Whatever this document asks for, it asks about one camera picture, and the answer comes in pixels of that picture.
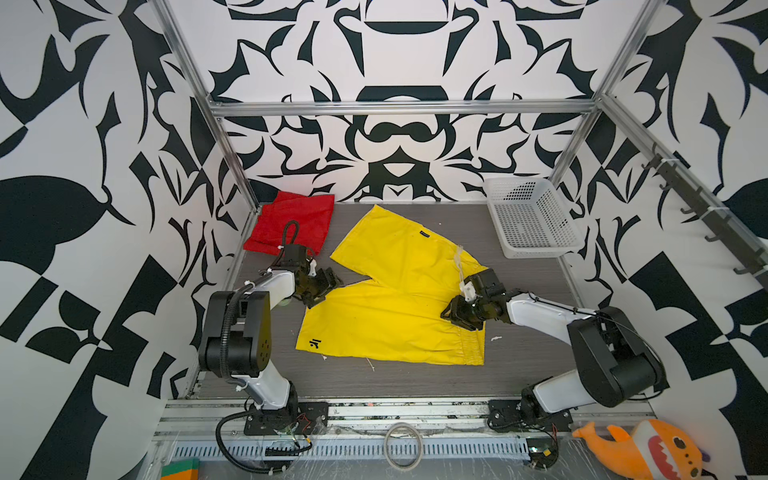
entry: basket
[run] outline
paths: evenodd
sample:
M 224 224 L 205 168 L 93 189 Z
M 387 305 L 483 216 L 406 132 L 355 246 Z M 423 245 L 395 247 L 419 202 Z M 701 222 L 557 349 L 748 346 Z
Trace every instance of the basket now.
M 560 195 L 546 178 L 489 178 L 483 188 L 505 257 L 559 257 L 584 246 Z

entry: folded red garment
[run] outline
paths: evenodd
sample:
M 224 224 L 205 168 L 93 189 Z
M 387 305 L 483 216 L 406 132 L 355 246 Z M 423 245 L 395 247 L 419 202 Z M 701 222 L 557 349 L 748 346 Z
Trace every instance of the folded red garment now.
M 279 192 L 271 205 L 261 209 L 259 221 L 250 238 L 243 245 L 245 250 L 280 253 L 277 247 L 283 241 L 283 230 L 291 220 L 299 222 L 299 235 L 294 243 L 309 247 L 315 254 L 323 248 L 333 215 L 333 195 L 304 197 L 290 192 Z M 293 237 L 293 227 L 288 229 L 287 239 Z

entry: stuffed toy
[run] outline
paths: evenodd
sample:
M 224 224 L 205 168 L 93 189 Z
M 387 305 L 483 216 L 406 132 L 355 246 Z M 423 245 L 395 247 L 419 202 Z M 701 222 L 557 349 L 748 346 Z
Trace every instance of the stuffed toy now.
M 615 442 L 594 431 L 594 422 L 573 432 L 584 439 L 600 463 L 612 472 L 635 480 L 697 480 L 706 455 L 678 427 L 661 420 L 643 420 L 632 431 L 608 426 Z

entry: black and white patterned wall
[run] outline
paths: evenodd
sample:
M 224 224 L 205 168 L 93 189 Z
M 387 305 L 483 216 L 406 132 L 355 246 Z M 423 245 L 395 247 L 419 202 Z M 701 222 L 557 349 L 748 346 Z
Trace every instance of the black and white patterned wall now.
M 664 145 L 760 237 L 768 164 L 768 5 L 670 0 L 617 89 Z M 631 316 L 670 388 L 656 414 L 710 454 L 724 478 L 768 475 L 768 293 L 601 117 L 561 191 L 586 247 L 569 253 L 588 305 Z
M 145 0 L 0 7 L 3 478 L 132 478 L 248 207 Z
M 215 101 L 589 98 L 637 0 L 172 0 Z M 548 175 L 576 114 L 229 118 L 254 190 L 483 200 Z

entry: yellow shorts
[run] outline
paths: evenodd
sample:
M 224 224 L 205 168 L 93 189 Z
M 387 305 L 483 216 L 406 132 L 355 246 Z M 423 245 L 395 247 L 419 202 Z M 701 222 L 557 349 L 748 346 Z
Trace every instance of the yellow shorts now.
M 485 331 L 440 318 L 459 295 L 457 246 L 422 225 L 374 206 L 331 258 L 371 277 L 332 291 L 306 311 L 296 349 L 330 356 L 482 365 Z M 462 252 L 465 276 L 485 270 Z

